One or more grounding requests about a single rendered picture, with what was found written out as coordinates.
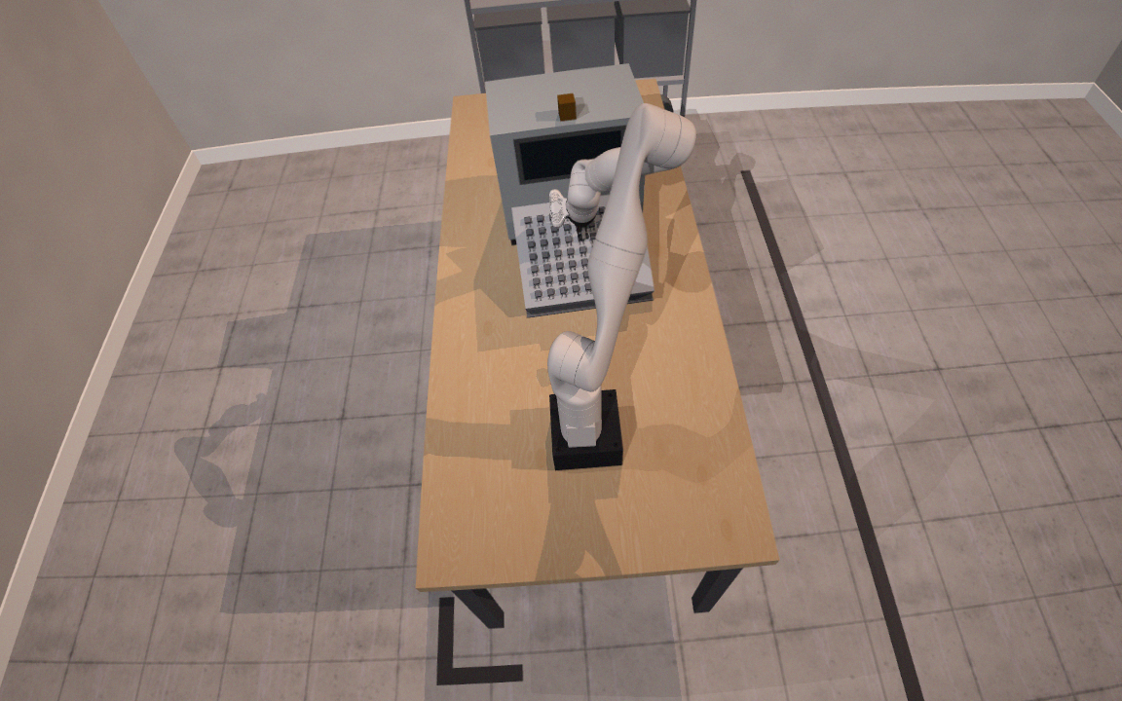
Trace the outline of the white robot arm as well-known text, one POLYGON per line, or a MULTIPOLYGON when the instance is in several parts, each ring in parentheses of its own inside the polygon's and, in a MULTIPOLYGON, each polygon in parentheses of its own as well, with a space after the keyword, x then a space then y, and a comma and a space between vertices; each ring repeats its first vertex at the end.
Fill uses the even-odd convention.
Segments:
POLYGON ((649 245, 640 177, 680 167, 696 139, 695 124, 687 117, 643 103, 629 117, 620 147, 574 163, 567 199, 558 190, 549 191, 551 222, 560 228, 567 216, 579 223, 594 219, 598 192, 611 190, 587 262, 597 312, 595 341, 565 331, 549 347, 549 384, 557 395, 567 448, 596 445, 601 434, 601 385, 649 245))

